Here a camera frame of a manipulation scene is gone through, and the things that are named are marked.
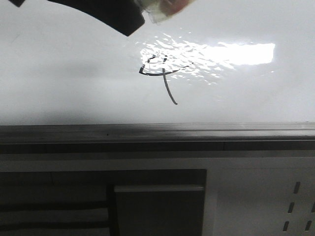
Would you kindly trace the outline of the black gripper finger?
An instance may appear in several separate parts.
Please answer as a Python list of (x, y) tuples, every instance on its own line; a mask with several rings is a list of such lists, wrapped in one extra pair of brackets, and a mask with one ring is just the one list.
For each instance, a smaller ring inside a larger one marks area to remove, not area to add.
[(82, 11), (125, 36), (132, 35), (145, 24), (133, 0), (55, 0), (54, 3)]

